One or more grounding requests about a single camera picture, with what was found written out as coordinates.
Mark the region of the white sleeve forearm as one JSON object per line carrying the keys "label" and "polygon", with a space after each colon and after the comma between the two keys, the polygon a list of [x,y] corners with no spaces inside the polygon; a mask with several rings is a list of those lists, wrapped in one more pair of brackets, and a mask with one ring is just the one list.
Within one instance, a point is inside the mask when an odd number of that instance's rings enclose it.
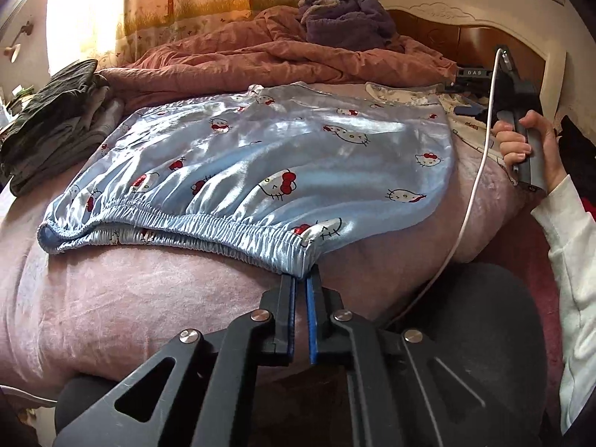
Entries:
{"label": "white sleeve forearm", "polygon": [[559,289],[564,370],[559,386],[561,430],[568,431],[595,390],[595,247],[593,216],[566,177],[532,210],[549,243]]}

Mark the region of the person's right hand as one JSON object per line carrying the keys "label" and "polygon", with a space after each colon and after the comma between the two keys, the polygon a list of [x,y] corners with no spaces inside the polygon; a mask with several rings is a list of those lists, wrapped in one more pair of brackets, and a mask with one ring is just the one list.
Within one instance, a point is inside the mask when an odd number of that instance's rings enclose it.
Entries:
{"label": "person's right hand", "polygon": [[493,126],[493,134],[499,143],[501,155],[504,158],[507,168],[519,165],[533,153],[535,146],[530,144],[528,139],[529,131],[535,130],[539,135],[538,147],[543,155],[543,176],[548,193],[559,186],[559,183],[566,178],[567,172],[559,155],[558,141],[554,126],[539,113],[529,110],[518,123],[526,129],[527,136],[514,130],[514,125],[499,120]]}

